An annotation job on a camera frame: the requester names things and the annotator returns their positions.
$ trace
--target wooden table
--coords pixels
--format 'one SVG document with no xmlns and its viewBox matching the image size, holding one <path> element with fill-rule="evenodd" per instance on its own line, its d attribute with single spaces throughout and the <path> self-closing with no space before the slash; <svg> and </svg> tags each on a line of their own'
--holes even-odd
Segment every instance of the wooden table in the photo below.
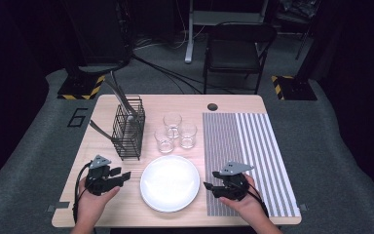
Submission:
<svg viewBox="0 0 374 234">
<path fill-rule="evenodd" d="M 146 113 L 144 137 L 141 157 L 139 161 L 122 161 L 117 155 L 111 141 L 88 127 L 81 146 L 78 150 L 70 175 L 59 199 L 60 202 L 69 202 L 67 209 L 56 209 L 53 217 L 53 226 L 72 227 L 74 220 L 72 206 L 74 201 L 74 186 L 79 171 L 85 164 L 99 154 L 112 163 L 111 168 L 121 167 L 122 173 L 131 172 L 131 179 L 126 181 L 116 197 L 105 208 L 105 211 L 96 224 L 102 227 L 193 227 L 193 226 L 236 226 L 247 225 L 239 216 L 207 216 L 206 194 L 207 190 L 201 184 L 195 200 L 185 209 L 175 213 L 160 213 L 145 204 L 140 194 L 140 179 L 143 170 L 153 160 L 164 156 L 157 149 L 153 132 L 163 125 L 163 116 L 166 112 L 174 111 L 182 115 L 183 120 L 196 123 L 198 127 L 197 143 L 191 149 L 175 147 L 170 153 L 190 160 L 200 174 L 201 183 L 206 178 L 205 150 L 203 137 L 203 112 L 209 103 L 218 105 L 215 112 L 253 112 L 266 113 L 263 100 L 260 96 L 216 96 L 216 95 L 141 95 Z M 106 133 L 112 135 L 112 125 L 119 102 L 114 96 L 99 97 L 93 116 L 91 117 Z M 297 224 L 301 216 L 271 217 L 277 225 Z"/>
</svg>

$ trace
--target wire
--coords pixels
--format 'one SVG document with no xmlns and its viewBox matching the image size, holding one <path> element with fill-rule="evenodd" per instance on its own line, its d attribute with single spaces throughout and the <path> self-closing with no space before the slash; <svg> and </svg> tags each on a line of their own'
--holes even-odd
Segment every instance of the wire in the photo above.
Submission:
<svg viewBox="0 0 374 234">
<path fill-rule="evenodd" d="M 250 89 L 250 88 L 227 88 L 227 87 L 219 87 L 219 86 L 214 86 L 214 85 L 210 85 L 208 84 L 209 86 L 211 86 L 211 88 L 213 90 L 222 90 L 226 93 L 229 93 L 231 95 L 236 95 L 236 93 L 233 93 L 231 90 L 237 90 L 237 91 L 254 91 L 254 89 Z"/>
<path fill-rule="evenodd" d="M 184 23 L 183 17 L 181 16 L 181 13 L 180 13 L 180 6 L 178 5 L 178 0 L 175 0 L 175 4 L 177 5 L 177 12 L 178 12 L 178 15 L 180 16 L 181 23 L 183 24 L 184 39 L 183 39 L 183 41 L 180 43 L 179 46 L 177 46 L 177 47 L 171 47 L 172 49 L 178 49 L 178 48 L 180 48 L 182 45 L 184 45 L 184 43 L 186 42 L 186 38 L 187 38 L 186 25 L 185 25 L 185 23 Z"/>
<path fill-rule="evenodd" d="M 144 47 L 144 46 L 150 45 L 152 41 L 153 41 L 153 39 L 151 37 L 141 36 L 140 38 L 138 38 L 135 41 L 134 45 L 135 45 L 136 48 Z"/>
<path fill-rule="evenodd" d="M 197 93 L 199 93 L 199 94 L 202 93 L 202 92 L 199 91 L 196 87 L 192 86 L 191 84 L 189 84 L 188 82 L 186 82 L 186 81 L 183 80 L 183 79 L 191 80 L 191 81 L 198 82 L 198 83 L 202 83 L 202 82 L 197 81 L 197 80 L 194 80 L 194 79 L 189 78 L 189 77 L 187 77 L 187 76 L 184 76 L 184 75 L 178 74 L 178 73 L 176 73 L 176 72 L 170 71 L 170 70 L 168 70 L 168 69 L 165 69 L 165 68 L 163 68 L 163 67 L 161 67 L 161 66 L 159 66 L 159 65 L 156 65 L 156 64 L 151 63 L 151 62 L 149 62 L 149 61 L 146 61 L 146 60 L 144 60 L 143 58 L 140 58 L 140 57 L 138 57 L 138 56 L 136 56 L 136 55 L 132 55 L 132 58 L 133 58 L 133 59 L 136 59 L 136 60 L 138 60 L 138 61 L 141 61 L 142 63 L 147 64 L 147 65 L 153 67 L 153 68 L 156 69 L 156 70 L 161 71 L 161 72 L 164 73 L 164 74 L 165 74 L 169 79 L 171 79 L 171 80 L 172 80 L 172 79 L 178 80 L 178 81 L 180 81 L 180 82 L 186 84 L 187 86 L 189 86 L 191 89 L 193 89 L 193 91 L 195 91 L 195 92 L 197 92 Z"/>
<path fill-rule="evenodd" d="M 74 206 L 72 207 L 72 214 L 74 216 L 74 221 L 77 223 L 77 215 L 78 215 L 78 201 L 80 200 L 81 196 L 78 197 L 78 187 L 81 180 L 81 175 L 86 168 L 90 166 L 93 161 L 90 161 L 88 164 L 84 165 L 81 171 L 78 173 L 77 181 L 75 182 L 75 193 L 74 193 Z"/>
<path fill-rule="evenodd" d="M 213 4 L 213 0 L 211 0 L 211 4 L 210 4 L 210 11 L 212 11 L 212 4 Z M 203 29 L 205 29 L 205 25 L 202 26 L 202 29 L 200 29 L 200 31 L 193 37 L 193 39 L 196 39 L 196 37 L 198 37 L 200 35 L 200 33 L 203 31 Z"/>
<path fill-rule="evenodd" d="M 254 195 L 252 192 L 248 191 L 248 189 L 243 189 L 242 187 L 236 185 L 235 183 L 230 182 L 229 184 L 233 185 L 234 187 L 240 189 L 243 192 L 246 192 L 248 195 L 250 195 L 254 199 L 256 199 L 256 201 L 260 204 L 260 206 L 261 206 L 263 212 L 265 213 L 266 217 L 269 217 L 269 212 L 267 211 L 266 205 L 263 202 L 262 197 L 260 196 L 260 193 L 257 191 L 257 189 L 253 185 L 251 185 L 250 183 L 248 184 L 256 192 L 257 196 Z"/>
<path fill-rule="evenodd" d="M 105 69 L 105 70 L 99 70 L 99 71 L 83 71 L 81 70 L 82 72 L 85 72 L 86 74 L 90 74 L 90 75 L 104 75 L 104 74 L 107 74 L 111 71 L 117 71 L 123 67 L 125 67 L 126 65 L 128 65 L 130 63 L 129 60 L 125 60 L 123 61 L 122 63 L 119 63 L 117 66 L 113 67 L 113 68 L 108 68 L 108 69 Z"/>
<path fill-rule="evenodd" d="M 169 78 L 170 81 L 172 81 L 172 83 L 175 84 L 175 86 L 178 87 L 178 89 L 181 91 L 181 94 L 185 95 L 185 94 L 184 94 L 184 91 L 183 91 L 183 90 L 181 89 L 181 87 L 177 84 L 177 82 L 175 82 L 174 79 L 172 79 L 168 74 L 166 74 L 166 73 L 164 73 L 164 74 Z"/>
<path fill-rule="evenodd" d="M 163 42 L 163 43 L 149 44 L 149 45 L 145 45 L 145 46 L 138 46 L 138 47 L 134 48 L 134 50 L 137 51 L 137 50 L 144 49 L 144 48 L 147 48 L 147 47 L 162 46 L 162 45 L 166 45 L 166 44 L 167 44 L 166 42 Z"/>
<path fill-rule="evenodd" d="M 78 198 L 78 200 L 77 200 L 77 204 L 80 202 L 80 200 L 81 200 L 81 197 L 83 196 L 83 194 L 85 193 L 85 191 L 87 191 L 88 190 L 88 187 L 90 187 L 91 185 L 93 185 L 93 183 L 94 183 L 94 181 L 92 181 L 85 189 L 84 189 L 84 191 L 81 193 L 81 195 L 80 195 L 80 197 Z M 93 228 L 93 233 L 94 234 L 96 234 L 96 229 L 95 228 Z"/>
</svg>

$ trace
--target wall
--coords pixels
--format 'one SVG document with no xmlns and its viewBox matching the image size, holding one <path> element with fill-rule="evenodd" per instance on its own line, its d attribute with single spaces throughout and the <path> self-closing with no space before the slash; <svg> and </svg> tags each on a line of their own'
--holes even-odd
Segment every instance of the wall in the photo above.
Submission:
<svg viewBox="0 0 374 234">
<path fill-rule="evenodd" d="M 41 66 L 9 9 L 0 1 L 0 169 L 35 118 L 47 93 L 48 84 Z"/>
<path fill-rule="evenodd" d="M 320 81 L 341 136 L 374 180 L 374 1 L 353 1 L 327 77 Z"/>
</svg>

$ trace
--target black and white striped cloth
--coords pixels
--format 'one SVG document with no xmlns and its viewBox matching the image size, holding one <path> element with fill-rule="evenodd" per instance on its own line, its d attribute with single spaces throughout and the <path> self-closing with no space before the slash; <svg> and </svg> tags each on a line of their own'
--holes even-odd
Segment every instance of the black and white striped cloth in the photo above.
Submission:
<svg viewBox="0 0 374 234">
<path fill-rule="evenodd" d="M 204 113 L 206 182 L 222 185 L 212 176 L 229 161 L 254 166 L 251 175 L 270 216 L 300 216 L 268 114 Z M 235 211 L 206 194 L 207 215 L 232 216 Z"/>
</svg>

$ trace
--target black wire rack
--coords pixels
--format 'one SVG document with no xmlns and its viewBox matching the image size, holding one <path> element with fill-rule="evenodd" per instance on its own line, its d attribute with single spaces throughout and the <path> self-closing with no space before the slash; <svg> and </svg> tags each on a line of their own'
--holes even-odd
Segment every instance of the black wire rack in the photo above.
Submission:
<svg viewBox="0 0 374 234">
<path fill-rule="evenodd" d="M 127 96 L 127 100 L 137 112 L 137 116 L 134 118 L 127 114 L 124 107 L 119 105 L 114 119 L 111 141 L 121 160 L 139 160 L 144 133 L 145 111 L 140 96 Z"/>
</svg>

